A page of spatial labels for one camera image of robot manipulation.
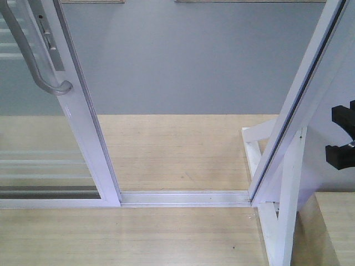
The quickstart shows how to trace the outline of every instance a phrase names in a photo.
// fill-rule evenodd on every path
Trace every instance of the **white aluminum frame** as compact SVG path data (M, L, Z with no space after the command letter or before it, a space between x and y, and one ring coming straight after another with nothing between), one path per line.
M280 176L279 167L285 155L285 151L289 147L297 130L309 124L323 95L329 88L332 78L336 75L341 61L335 62L334 65L331 66L328 79L323 86L316 86L311 89L308 87L327 49L329 41L333 36L337 23L341 18L343 13L341 10L345 9L343 7L345 7L346 4L346 0L329 0L325 4L315 32L301 61L281 112L275 122L265 151L262 156L256 157L258 162L254 161L251 164L253 179L248 191L253 207L264 203L269 197L275 197L275 193L278 193L270 189L272 187L270 184L277 185L277 183L280 184L281 182L281 179L278 178ZM345 55L347 52L346 49L340 51L341 55ZM264 136L265 134L260 135L259 139L262 139ZM248 147L247 141L245 141L245 143L246 152L248 153L250 147Z
M272 132L271 121L242 129L252 176L251 205L259 211L270 266L289 266L291 262L307 125L355 40L352 30L345 39L337 39L341 47L330 42L349 1L327 1ZM353 3L346 12L347 18L355 12ZM332 56L322 64L326 50ZM320 66L325 74L317 85L312 85ZM268 136L265 132L270 133L270 138L261 155L257 141Z
M27 8L30 15L32 14L26 1L18 0L17 3L22 5L21 8ZM121 196L118 183L107 156L90 97L85 94L87 88L72 40L69 32L65 32L67 26L61 3L58 0L55 2L41 0L41 3L65 68L63 73L54 72L57 81L61 83L69 80L73 84L70 92L57 96L57 99L72 128L101 199L0 199L0 208L119 207Z

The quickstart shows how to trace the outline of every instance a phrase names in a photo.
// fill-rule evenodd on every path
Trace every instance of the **light wood laminate floor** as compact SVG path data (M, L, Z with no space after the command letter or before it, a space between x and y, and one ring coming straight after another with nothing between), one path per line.
M99 115L121 190L247 190L241 128L276 115Z
M6 266L266 266L252 208L1 209Z

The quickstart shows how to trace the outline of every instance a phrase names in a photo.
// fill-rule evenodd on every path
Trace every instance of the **gray wall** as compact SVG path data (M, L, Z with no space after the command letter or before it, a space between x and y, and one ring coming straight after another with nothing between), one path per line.
M65 4L99 114L278 113L322 3Z

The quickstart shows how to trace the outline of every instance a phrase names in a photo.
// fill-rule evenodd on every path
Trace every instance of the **curved door handle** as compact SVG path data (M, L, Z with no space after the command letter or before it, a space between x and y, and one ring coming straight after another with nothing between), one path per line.
M12 35L15 38L15 41L20 48L20 51L28 65L28 69L31 73L31 76L34 82L39 86L42 90L53 94L53 95L64 95L72 89L72 84L65 80L59 86L52 86L45 82L39 72L39 68L34 57L34 54L29 46L26 36L24 35L21 26L16 20L16 17L12 13L7 0L0 0L0 12L6 21Z

